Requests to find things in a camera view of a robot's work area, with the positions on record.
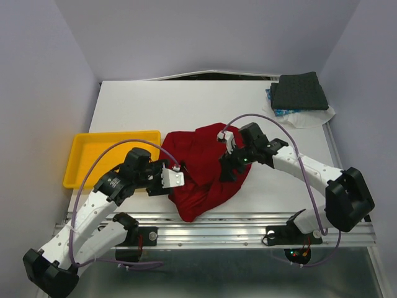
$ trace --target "red fabric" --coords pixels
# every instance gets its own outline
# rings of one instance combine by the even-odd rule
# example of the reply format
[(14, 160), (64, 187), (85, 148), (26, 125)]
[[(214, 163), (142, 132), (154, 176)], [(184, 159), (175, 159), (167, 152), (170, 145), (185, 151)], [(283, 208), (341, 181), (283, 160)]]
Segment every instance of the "red fabric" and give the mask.
[[(186, 167), (181, 169), (184, 172), (185, 185), (175, 187), (168, 197), (175, 203), (185, 222), (193, 222), (200, 214), (233, 197), (251, 168), (248, 166), (243, 173), (236, 173), (237, 180), (233, 183), (219, 182), (219, 158), (225, 153), (226, 146), (218, 142), (216, 136), (224, 127), (225, 124), (216, 123), (194, 132), (171, 132), (164, 140), (162, 147)], [(242, 146), (238, 129), (229, 127), (228, 130), (234, 133), (237, 145)], [(174, 166), (172, 160), (163, 152), (159, 159), (168, 159), (170, 166)]]

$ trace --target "yellow plastic container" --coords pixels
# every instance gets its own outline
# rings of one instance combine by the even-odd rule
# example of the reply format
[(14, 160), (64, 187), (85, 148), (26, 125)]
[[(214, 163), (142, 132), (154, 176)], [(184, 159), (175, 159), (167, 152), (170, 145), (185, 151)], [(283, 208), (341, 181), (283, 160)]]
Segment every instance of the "yellow plastic container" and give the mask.
[[(156, 145), (161, 144), (161, 134), (157, 130), (143, 132), (100, 132), (100, 133), (79, 133), (74, 137), (72, 149), (66, 167), (63, 186), (65, 188), (79, 188), (89, 168), (98, 158), (98, 156), (122, 140), (129, 138), (139, 138), (152, 142)], [(122, 163), (127, 152), (134, 147), (143, 148), (151, 153), (153, 161), (158, 160), (160, 150), (145, 143), (129, 142), (121, 144), (108, 153), (98, 162), (97, 166), (88, 177), (84, 189), (93, 188), (99, 178), (110, 169)]]

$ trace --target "wall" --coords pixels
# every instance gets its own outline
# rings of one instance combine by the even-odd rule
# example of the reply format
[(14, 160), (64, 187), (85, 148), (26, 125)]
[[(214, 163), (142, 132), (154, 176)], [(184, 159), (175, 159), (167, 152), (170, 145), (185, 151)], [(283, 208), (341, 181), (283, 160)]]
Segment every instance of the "wall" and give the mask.
[(97, 93), (52, 0), (0, 2), (0, 297), (35, 297), (22, 257), (66, 210), (71, 141), (87, 130)]
[(319, 71), (359, 0), (55, 0), (99, 79)]
[(332, 131), (345, 167), (366, 177), (383, 264), (397, 295), (397, 2), (362, 0), (321, 72), (337, 115)]

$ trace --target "purple cable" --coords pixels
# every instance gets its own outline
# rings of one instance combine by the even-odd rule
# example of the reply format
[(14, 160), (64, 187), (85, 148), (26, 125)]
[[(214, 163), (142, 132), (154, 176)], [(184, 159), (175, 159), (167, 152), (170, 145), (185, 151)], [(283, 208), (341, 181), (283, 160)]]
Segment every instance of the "purple cable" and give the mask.
[(321, 232), (321, 234), (322, 234), (323, 236), (327, 235), (327, 234), (328, 234), (328, 229), (326, 228), (326, 229), (324, 230), (323, 224), (321, 223), (320, 215), (318, 214), (317, 204), (316, 204), (316, 201), (314, 200), (313, 191), (312, 191), (311, 188), (310, 188), (309, 178), (308, 178), (308, 176), (307, 176), (307, 174), (306, 174), (305, 166), (304, 166), (304, 164), (303, 164), (303, 162), (302, 162), (302, 159), (301, 159), (300, 156), (299, 156), (298, 145), (297, 145), (297, 143), (295, 142), (295, 140), (292, 138), (292, 136), (287, 132), (287, 130), (286, 130), (284, 127), (282, 127), (282, 125), (280, 125), (279, 123), (277, 123), (275, 120), (273, 120), (273, 119), (271, 119), (271, 118), (269, 118), (269, 117), (260, 115), (260, 114), (244, 114), (244, 115), (238, 116), (238, 117), (234, 118), (232, 121), (230, 121), (230, 122), (224, 127), (224, 129), (222, 130), (222, 132), (224, 132), (226, 129), (228, 129), (228, 127), (229, 127), (234, 121), (237, 121), (237, 120), (240, 119), (240, 118), (248, 117), (248, 116), (260, 117), (260, 118), (263, 118), (263, 119), (266, 119), (266, 120), (269, 120), (269, 121), (273, 122), (273, 123), (274, 123), (275, 125), (277, 125), (277, 126), (283, 131), (283, 133), (285, 133), (285, 134), (287, 135), (287, 137), (291, 140), (292, 145), (293, 145), (293, 149), (294, 149), (294, 151), (295, 151), (295, 153), (296, 153), (296, 155), (297, 155), (297, 157), (298, 157), (298, 162), (299, 162), (299, 165), (300, 165), (300, 169), (302, 170), (303, 180), (305, 181), (306, 188), (308, 189), (309, 196), (310, 196), (310, 200), (311, 200), (311, 204), (313, 205), (314, 213), (316, 214), (316, 219), (317, 219), (318, 227), (319, 227), (320, 232)]
[[(336, 245), (335, 245), (333, 251), (332, 251), (329, 255), (327, 255), (326, 258), (324, 258), (323, 260), (321, 260), (321, 261), (319, 261), (319, 262), (317, 262), (317, 263), (314, 263), (314, 264), (302, 265), (302, 267), (303, 267), (303, 268), (311, 268), (311, 267), (316, 267), (316, 266), (319, 266), (319, 265), (322, 265), (322, 264), (328, 262), (328, 261), (335, 255), (335, 252), (336, 252), (337, 249), (339, 248), (339, 245), (341, 244), (341, 239), (342, 239), (342, 232), (339, 231), (339, 234), (338, 234), (338, 237), (337, 237)], [(297, 265), (297, 266), (300, 266), (299, 264), (291, 263), (291, 262), (289, 262), (289, 261), (285, 261), (284, 259), (281, 259), (281, 258), (279, 258), (279, 257), (276, 257), (276, 256), (274, 256), (273, 254), (272, 254), (272, 258), (273, 258), (273, 259), (276, 259), (276, 260), (278, 260), (278, 261), (284, 262), (284, 263), (295, 264), (295, 265)]]
[(163, 151), (166, 155), (168, 155), (170, 157), (170, 159), (173, 160), (173, 162), (175, 162), (175, 165), (179, 166), (178, 161), (165, 149), (161, 148), (160, 146), (153, 144), (149, 141), (145, 141), (145, 140), (140, 140), (140, 139), (128, 139), (128, 140), (123, 140), (120, 142), (117, 142), (115, 144), (113, 144), (112, 146), (110, 146), (108, 149), (106, 149), (104, 152), (102, 152), (99, 157), (96, 159), (96, 161), (92, 164), (92, 166), (89, 168), (86, 176), (84, 177), (80, 188), (77, 192), (77, 196), (76, 196), (76, 201), (74, 202), (74, 206), (73, 206), (73, 213), (72, 213), (72, 218), (70, 220), (70, 233), (69, 233), (69, 257), (70, 257), (70, 261), (72, 263), (72, 265), (74, 265), (77, 268), (83, 267), (85, 265), (91, 264), (95, 261), (101, 261), (101, 262), (107, 262), (107, 263), (114, 263), (114, 264), (121, 264), (121, 265), (127, 265), (127, 266), (133, 266), (132, 268), (129, 268), (131, 270), (149, 270), (149, 269), (154, 269), (154, 268), (158, 268), (164, 265), (163, 262), (161, 261), (152, 261), (152, 262), (141, 262), (141, 263), (134, 263), (134, 262), (121, 262), (121, 261), (117, 261), (117, 260), (108, 260), (108, 259), (102, 259), (102, 258), (98, 258), (98, 259), (92, 259), (92, 260), (88, 260), (86, 262), (84, 262), (83, 264), (79, 264), (76, 263), (76, 260), (74, 259), (74, 255), (73, 255), (73, 234), (74, 234), (74, 225), (76, 224), (76, 216), (77, 216), (77, 208), (79, 205), (79, 200), (80, 200), (80, 196), (81, 193), (83, 192), (83, 187), (85, 185), (85, 183), (87, 182), (87, 179), (89, 177), (89, 175), (92, 173), (92, 170), (95, 168), (95, 166), (98, 164), (98, 162), (102, 159), (102, 157), (104, 157), (104, 155), (106, 153), (108, 153), (111, 149), (124, 144), (124, 143), (130, 143), (130, 142), (140, 142), (140, 143), (145, 143), (148, 145), (151, 145), (153, 147), (156, 147), (157, 149), (160, 149), (161, 151)]

